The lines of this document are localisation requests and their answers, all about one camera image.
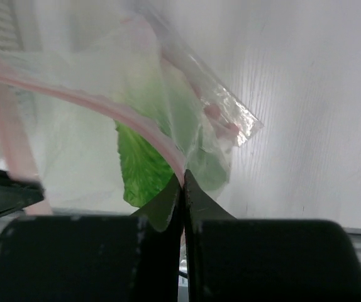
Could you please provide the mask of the clear zip top bag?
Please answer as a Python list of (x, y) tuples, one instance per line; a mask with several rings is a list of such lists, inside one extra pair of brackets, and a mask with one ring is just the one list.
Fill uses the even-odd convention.
[[(18, 25), (25, 31), (35, 29), (40, 46), (0, 50), (1, 160), (13, 179), (40, 182), (44, 188), (44, 200), (24, 208), (26, 214), (92, 212), (51, 206), (42, 180), (46, 141), (43, 114), (37, 106), (40, 97), (76, 104), (130, 127), (161, 154), (174, 170), (171, 178), (179, 182), (185, 171), (191, 171), (185, 167), (185, 156), (156, 122), (112, 99), (115, 82), (137, 56), (168, 60), (185, 75), (204, 105), (219, 106), (221, 120), (233, 135), (226, 148), (231, 175), (233, 148), (244, 144), (262, 124), (156, 15), (148, 1), (35, 1), (33, 8), (33, 17), (19, 15)], [(197, 180), (214, 197), (229, 181), (230, 176), (220, 190), (207, 191)]]

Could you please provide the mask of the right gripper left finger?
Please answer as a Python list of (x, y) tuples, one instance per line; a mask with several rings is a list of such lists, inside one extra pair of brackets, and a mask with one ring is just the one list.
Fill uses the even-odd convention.
[(0, 234), (0, 301), (176, 301), (182, 188), (130, 216), (20, 217)]

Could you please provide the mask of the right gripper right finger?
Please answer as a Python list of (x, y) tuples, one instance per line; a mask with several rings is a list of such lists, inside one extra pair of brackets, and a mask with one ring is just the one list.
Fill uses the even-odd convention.
[(361, 301), (361, 264), (330, 220), (236, 219), (184, 174), (190, 301)]

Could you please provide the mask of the green lettuce head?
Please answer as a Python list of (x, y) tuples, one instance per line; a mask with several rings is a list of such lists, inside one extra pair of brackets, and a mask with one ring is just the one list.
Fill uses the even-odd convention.
[[(185, 75), (161, 56), (133, 57), (112, 99), (156, 122), (207, 191), (230, 176), (230, 126), (204, 105)], [(54, 209), (128, 211), (149, 202), (173, 168), (130, 127), (56, 98), (37, 102), (45, 125), (42, 180)]]

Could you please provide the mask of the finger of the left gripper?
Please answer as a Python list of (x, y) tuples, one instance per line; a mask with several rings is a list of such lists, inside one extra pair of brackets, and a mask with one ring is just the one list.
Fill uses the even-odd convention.
[(40, 182), (15, 181), (0, 170), (0, 218), (44, 200)]

